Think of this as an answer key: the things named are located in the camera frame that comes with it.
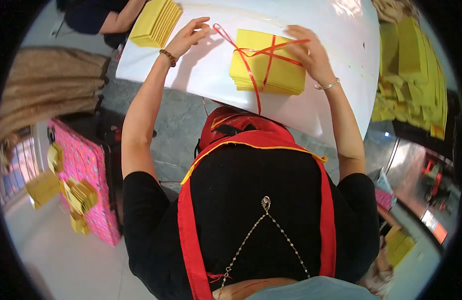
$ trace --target window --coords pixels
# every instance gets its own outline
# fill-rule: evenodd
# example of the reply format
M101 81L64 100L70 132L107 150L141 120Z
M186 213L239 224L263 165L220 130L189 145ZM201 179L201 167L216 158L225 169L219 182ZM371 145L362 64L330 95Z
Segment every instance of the window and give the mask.
M2 207L21 194L25 189L25 183L36 178L40 173L30 128L20 130L18 133L23 138L13 149L9 172L0 170L0 204Z

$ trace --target woman's right hand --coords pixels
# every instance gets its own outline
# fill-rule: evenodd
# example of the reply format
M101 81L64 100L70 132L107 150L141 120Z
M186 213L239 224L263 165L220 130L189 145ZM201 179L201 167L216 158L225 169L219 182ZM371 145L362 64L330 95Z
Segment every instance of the woman's right hand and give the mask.
M164 48L176 59L184 55L192 45L198 45L200 39L204 39L210 34L210 26L204 22L210 17L201 17L191 20L174 36L171 42Z
M322 87L334 83L336 76L331 69L326 50L317 35L299 25L289 25L285 32L298 40L309 40L306 43L287 46L288 51L299 59L309 75Z

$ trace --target pink patterned wrapping paper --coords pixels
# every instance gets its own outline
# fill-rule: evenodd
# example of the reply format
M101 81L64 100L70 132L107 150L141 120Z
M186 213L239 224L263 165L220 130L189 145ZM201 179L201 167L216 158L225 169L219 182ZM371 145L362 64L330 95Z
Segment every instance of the pink patterned wrapping paper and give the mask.
M55 141L63 148L63 171L58 177L67 181L72 177L76 181L87 180L97 191L98 203L88 213L86 222L90 230L107 244L114 246L121 235L114 211L110 208L109 188L106 180L104 152L101 146L85 139L57 119L48 122L54 126ZM69 204L62 196L62 202Z
M376 202L386 211L390 211L393 206L393 196L379 188L374 188L376 193Z

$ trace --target woman's right arm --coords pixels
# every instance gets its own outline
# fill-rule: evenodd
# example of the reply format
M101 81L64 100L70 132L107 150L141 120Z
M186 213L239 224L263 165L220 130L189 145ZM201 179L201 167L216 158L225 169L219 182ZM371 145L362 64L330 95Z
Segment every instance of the woman's right arm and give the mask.
M299 58L309 75L322 87L334 83L336 76L331 69L326 50L316 34L298 25L288 26L286 32L297 39L309 40L306 43L288 45L288 50ZM366 174L361 133L341 84L325 89L324 92L329 101L336 139L339 181L353 173Z

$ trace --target white table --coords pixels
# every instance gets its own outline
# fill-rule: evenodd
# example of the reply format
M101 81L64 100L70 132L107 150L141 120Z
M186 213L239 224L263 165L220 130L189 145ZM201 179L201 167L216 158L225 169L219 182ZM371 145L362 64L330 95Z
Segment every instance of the white table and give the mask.
M364 138L371 118L379 75L377 13L370 0L177 0L183 8L174 35L191 19L209 16L234 39L238 28L286 36L287 24L312 29L328 51ZM234 47L218 34L201 40L171 68L165 87L194 93L257 113L254 92L236 91L229 76ZM127 41L116 78L143 82L159 49ZM331 113L323 91L306 75L296 96L260 93L261 115L336 146Z

